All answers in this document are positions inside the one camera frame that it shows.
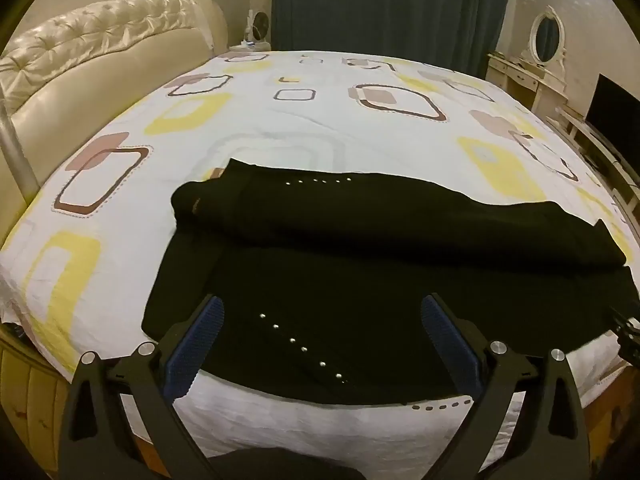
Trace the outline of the black pants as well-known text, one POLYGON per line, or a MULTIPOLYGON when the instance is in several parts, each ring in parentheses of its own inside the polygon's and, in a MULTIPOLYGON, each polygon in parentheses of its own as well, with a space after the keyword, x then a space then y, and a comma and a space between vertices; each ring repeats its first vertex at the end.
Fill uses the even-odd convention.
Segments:
POLYGON ((434 306, 541 356, 636 318, 639 293, 603 222, 551 202, 488 205, 388 174, 232 160, 171 197, 176 230, 142 328, 162 338, 206 296, 224 322, 203 367, 322 404, 480 392, 480 367, 434 306))

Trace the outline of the white tv cabinet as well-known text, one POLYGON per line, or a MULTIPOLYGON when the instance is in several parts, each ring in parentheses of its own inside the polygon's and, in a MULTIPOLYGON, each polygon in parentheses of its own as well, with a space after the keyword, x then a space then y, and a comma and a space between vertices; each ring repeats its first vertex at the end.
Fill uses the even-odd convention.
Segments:
POLYGON ((557 107, 555 116, 547 116, 544 121, 590 163, 622 205, 624 213, 639 223, 639 174, 616 148, 600 132, 563 107, 557 107))

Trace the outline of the white patterned bed sheet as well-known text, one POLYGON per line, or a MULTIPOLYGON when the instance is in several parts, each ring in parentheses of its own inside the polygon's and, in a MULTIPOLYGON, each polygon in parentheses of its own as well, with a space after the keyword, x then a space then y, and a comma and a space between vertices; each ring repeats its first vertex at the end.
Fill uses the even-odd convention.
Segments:
POLYGON ((1 317, 38 370, 3 378, 6 414, 56 464, 66 382, 82 352, 127 353, 175 229, 171 194, 230 159, 437 183, 488 204, 551 200, 603 221, 631 269, 639 245, 596 174, 490 82, 332 52, 227 53, 172 78, 82 144, 1 235, 1 317))

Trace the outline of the black flat television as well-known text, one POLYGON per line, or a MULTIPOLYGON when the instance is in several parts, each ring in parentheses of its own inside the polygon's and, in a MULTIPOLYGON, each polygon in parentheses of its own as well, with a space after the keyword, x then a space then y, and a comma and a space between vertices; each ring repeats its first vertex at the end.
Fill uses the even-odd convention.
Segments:
POLYGON ((600 74, 586 123, 619 151, 631 150, 639 143, 639 100, 619 84, 600 74))

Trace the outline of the white dressing table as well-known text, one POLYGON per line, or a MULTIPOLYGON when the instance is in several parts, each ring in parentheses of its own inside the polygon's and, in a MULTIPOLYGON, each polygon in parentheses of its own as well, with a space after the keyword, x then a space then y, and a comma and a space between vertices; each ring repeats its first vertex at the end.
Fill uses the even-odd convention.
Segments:
POLYGON ((491 53, 485 79, 542 119, 555 118, 558 109, 568 103, 562 79, 524 60, 513 62, 491 53))

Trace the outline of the white oval vanity mirror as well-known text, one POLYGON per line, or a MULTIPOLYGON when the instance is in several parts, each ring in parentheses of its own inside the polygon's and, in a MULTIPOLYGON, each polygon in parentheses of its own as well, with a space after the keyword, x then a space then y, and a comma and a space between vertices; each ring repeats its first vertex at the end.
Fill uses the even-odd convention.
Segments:
POLYGON ((520 55, 522 62, 547 68, 552 63, 564 65, 566 32, 562 20, 552 6, 547 6, 533 20, 528 43, 520 55))

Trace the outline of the cream tufted leather headboard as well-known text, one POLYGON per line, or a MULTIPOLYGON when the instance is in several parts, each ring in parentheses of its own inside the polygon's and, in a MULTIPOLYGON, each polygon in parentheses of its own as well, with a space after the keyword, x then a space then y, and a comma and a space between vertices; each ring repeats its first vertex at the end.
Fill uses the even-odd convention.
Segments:
POLYGON ((214 0, 94 2, 10 40, 1 53, 1 235, 101 128, 228 47, 214 0))

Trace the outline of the dark teal curtain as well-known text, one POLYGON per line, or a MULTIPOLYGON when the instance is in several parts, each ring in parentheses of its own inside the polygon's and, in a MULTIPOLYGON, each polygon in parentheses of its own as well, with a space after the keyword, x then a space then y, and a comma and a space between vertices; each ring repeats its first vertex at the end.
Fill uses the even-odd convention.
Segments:
POLYGON ((277 50, 388 55, 484 77, 508 0, 272 0, 277 50))

